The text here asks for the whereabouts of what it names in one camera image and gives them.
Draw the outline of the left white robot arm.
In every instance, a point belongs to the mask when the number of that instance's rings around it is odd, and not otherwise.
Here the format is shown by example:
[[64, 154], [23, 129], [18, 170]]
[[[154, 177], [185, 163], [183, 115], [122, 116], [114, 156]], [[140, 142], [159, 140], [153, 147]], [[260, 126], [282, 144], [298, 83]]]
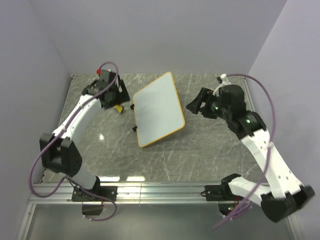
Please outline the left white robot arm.
[[103, 195], [101, 181], [85, 168], [77, 143], [96, 113], [120, 107], [129, 100], [120, 76], [113, 71], [99, 70], [98, 79], [83, 89], [64, 122], [52, 133], [44, 133], [40, 137], [42, 166], [77, 184], [89, 201], [98, 200]]

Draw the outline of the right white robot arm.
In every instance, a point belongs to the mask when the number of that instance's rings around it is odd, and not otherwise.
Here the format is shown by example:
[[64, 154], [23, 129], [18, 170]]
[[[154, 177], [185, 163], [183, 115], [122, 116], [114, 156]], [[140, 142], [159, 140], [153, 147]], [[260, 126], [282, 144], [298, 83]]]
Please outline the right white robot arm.
[[207, 201], [246, 198], [260, 206], [269, 220], [277, 223], [303, 208], [315, 195], [310, 185], [303, 185], [298, 180], [271, 143], [271, 135], [260, 115], [247, 109], [245, 93], [240, 86], [225, 85], [218, 89], [218, 94], [203, 87], [186, 108], [192, 114], [224, 120], [252, 154], [268, 183], [267, 186], [256, 184], [233, 173], [224, 177], [219, 186], [204, 187], [201, 195]]

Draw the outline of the yellow-framed whiteboard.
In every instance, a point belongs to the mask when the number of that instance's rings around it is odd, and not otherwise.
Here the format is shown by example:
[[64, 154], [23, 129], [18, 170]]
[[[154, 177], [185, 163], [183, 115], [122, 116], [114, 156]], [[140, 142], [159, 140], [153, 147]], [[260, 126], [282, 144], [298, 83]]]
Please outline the yellow-framed whiteboard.
[[183, 129], [186, 120], [173, 74], [168, 71], [132, 97], [137, 143], [145, 148]]

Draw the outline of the yellow whiteboard eraser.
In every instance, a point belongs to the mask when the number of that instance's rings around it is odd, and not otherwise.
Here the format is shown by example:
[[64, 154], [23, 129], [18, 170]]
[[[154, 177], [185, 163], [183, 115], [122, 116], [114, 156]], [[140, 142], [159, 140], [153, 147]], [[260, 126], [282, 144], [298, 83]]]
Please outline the yellow whiteboard eraser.
[[113, 108], [116, 109], [119, 114], [121, 114], [124, 111], [122, 105], [115, 105]]

